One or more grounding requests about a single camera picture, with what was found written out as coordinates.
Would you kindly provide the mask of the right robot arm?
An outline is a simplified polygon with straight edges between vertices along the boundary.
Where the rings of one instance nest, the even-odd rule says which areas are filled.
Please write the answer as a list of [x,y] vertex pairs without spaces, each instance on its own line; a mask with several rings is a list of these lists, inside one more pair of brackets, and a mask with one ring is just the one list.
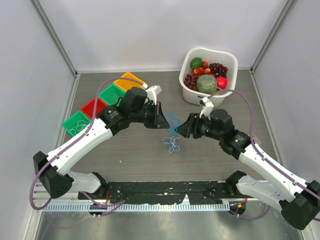
[[177,128],[185,138],[202,136],[217,140],[221,149],[259,173],[266,182],[259,182],[237,171],[227,179],[226,193],[233,198],[240,194],[253,197],[278,210],[294,228],[304,230],[320,212],[320,184],[290,172],[246,133],[235,129],[232,117],[224,109],[213,109],[209,115],[191,113]]

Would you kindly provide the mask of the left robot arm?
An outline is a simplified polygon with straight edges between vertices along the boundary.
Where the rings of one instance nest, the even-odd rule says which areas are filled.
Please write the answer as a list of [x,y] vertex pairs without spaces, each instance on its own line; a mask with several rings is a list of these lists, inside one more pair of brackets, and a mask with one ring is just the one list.
[[33,157],[39,180],[50,197],[60,198],[69,191],[86,192],[100,200],[107,192],[107,183],[96,172],[80,173],[72,167],[93,148],[128,128],[131,123],[142,123],[147,129],[168,129],[169,123],[162,112],[157,95],[161,87],[148,89],[133,87],[118,105],[101,110],[87,128],[55,150],[41,151]]

